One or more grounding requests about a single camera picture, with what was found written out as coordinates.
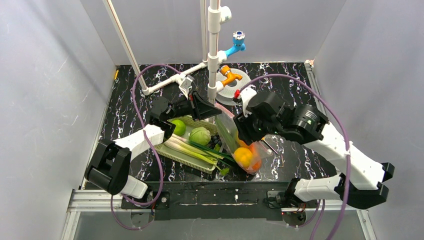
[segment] plastic tray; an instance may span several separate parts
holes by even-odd
[[[217,134],[217,127],[207,121],[193,121],[191,116],[183,116],[183,117],[177,117],[172,120],[179,119],[185,123],[186,129],[185,134],[181,137],[185,139],[189,139],[189,133],[192,132],[193,129],[198,127],[205,127],[207,130],[210,131],[210,135],[213,136]],[[192,167],[194,169],[200,170],[202,172],[205,172],[207,174],[211,174],[212,171],[215,170],[215,165],[212,165],[210,163],[207,163],[203,160],[200,160],[198,158],[189,156],[187,154],[184,154],[182,152],[176,151],[172,148],[167,147],[165,144],[160,144],[154,147],[158,154],[167,157],[169,159],[172,159],[174,161],[177,161],[179,163],[182,163],[184,165],[187,165],[189,167]]]

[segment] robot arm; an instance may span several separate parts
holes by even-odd
[[[350,184],[347,204],[367,209],[384,203],[389,189],[382,183],[392,178],[394,166],[378,163],[350,143],[350,182],[345,182],[346,150],[343,136],[316,107],[289,107],[273,92],[259,92],[247,87],[235,101],[242,103],[243,113],[234,117],[238,137],[246,144],[259,141],[266,134],[280,135],[319,153],[342,171],[322,179],[294,178],[283,196],[284,200],[304,203],[310,200],[339,200],[344,186]]]
[[[105,190],[116,195],[125,194],[141,199],[148,185],[128,175],[130,162],[150,148],[144,135],[153,146],[168,140],[174,132],[175,125],[167,120],[191,115],[193,120],[203,120],[220,114],[222,111],[203,100],[196,91],[190,91],[187,99],[176,103],[165,97],[153,100],[151,110],[147,111],[147,125],[129,136],[114,141],[101,139],[85,170],[85,178]]]

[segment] blue faucet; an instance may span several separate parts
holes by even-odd
[[[232,34],[232,43],[234,44],[230,49],[225,51],[226,57],[237,53],[238,51],[246,50],[245,42],[245,33],[242,31],[235,31]]]

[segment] gray floor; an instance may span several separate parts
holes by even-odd
[[[327,237],[339,211],[326,211],[315,235]],[[118,217],[131,226],[130,213],[118,212]],[[147,222],[147,214],[133,217],[136,226]],[[143,231],[126,230],[119,226],[110,212],[82,212],[75,240],[307,240],[315,221],[301,229],[286,227],[283,221],[265,219],[179,219],[155,221]],[[346,211],[334,240],[364,240],[355,210]]]

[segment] cabbage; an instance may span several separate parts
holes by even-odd
[[[193,129],[188,140],[206,146],[211,141],[211,132],[203,126]]]

